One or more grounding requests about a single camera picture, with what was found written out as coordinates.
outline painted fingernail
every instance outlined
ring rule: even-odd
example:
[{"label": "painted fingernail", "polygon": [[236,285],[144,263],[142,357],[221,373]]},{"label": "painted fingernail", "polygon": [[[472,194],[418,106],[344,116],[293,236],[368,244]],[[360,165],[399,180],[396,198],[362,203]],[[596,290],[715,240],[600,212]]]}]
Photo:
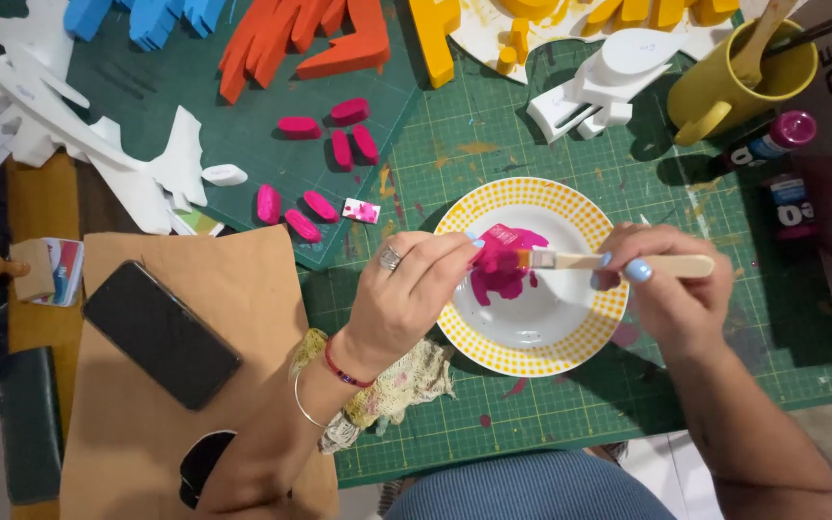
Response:
[{"label": "painted fingernail", "polygon": [[625,276],[634,283],[642,283],[650,279],[653,269],[642,258],[635,258],[625,266]]}]

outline silver bangle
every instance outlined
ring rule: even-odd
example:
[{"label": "silver bangle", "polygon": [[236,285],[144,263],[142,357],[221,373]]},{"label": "silver bangle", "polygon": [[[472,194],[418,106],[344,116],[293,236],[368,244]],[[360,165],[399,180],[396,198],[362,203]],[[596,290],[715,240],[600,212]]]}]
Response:
[{"label": "silver bangle", "polygon": [[316,422],[316,421],[313,419],[313,417],[310,417],[310,414],[308,414],[308,413],[307,413],[307,411],[303,409],[303,406],[301,406],[301,405],[300,405],[300,396],[298,396],[298,379],[300,379],[300,373],[301,373],[301,372],[303,372],[303,369],[298,370],[298,374],[297,374],[297,376],[294,378],[294,400],[295,400],[295,401],[297,402],[297,404],[298,404],[298,409],[299,409],[299,410],[300,410],[300,412],[303,414],[303,416],[307,418],[307,420],[308,420],[308,421],[310,421],[310,422],[314,423],[315,425],[317,425],[318,427],[320,427],[320,428],[322,428],[322,429],[326,429],[326,426],[321,425],[320,423]]}]

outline silver ring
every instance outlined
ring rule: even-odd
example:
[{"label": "silver ring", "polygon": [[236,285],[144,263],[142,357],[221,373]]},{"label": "silver ring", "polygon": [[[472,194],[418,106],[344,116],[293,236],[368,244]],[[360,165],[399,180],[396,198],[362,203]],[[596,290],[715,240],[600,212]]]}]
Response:
[{"label": "silver ring", "polygon": [[393,246],[388,245],[377,260],[382,267],[393,271],[400,265],[400,259],[400,255],[394,250]]}]

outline cloth rag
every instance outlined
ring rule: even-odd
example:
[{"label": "cloth rag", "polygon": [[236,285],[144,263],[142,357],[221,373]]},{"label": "cloth rag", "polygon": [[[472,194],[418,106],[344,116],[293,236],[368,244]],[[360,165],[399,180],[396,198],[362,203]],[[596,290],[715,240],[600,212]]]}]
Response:
[{"label": "cloth rag", "polygon": [[[311,328],[300,346],[294,350],[291,374],[295,376],[311,360],[326,349],[326,333]],[[323,454],[348,448],[362,430],[378,421],[377,435],[383,435],[387,424],[403,422],[407,407],[429,403],[446,394],[456,398],[451,382],[451,356],[454,348],[441,346],[422,338],[406,355],[379,375],[374,385],[362,389],[333,417],[320,437]]]}]

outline smartphone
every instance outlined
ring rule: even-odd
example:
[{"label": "smartphone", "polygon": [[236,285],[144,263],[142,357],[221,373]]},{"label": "smartphone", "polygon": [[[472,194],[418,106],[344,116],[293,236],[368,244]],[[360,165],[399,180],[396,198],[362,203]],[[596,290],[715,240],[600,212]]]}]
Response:
[{"label": "smartphone", "polygon": [[201,410],[239,355],[140,262],[121,264],[82,315],[179,403]]}]

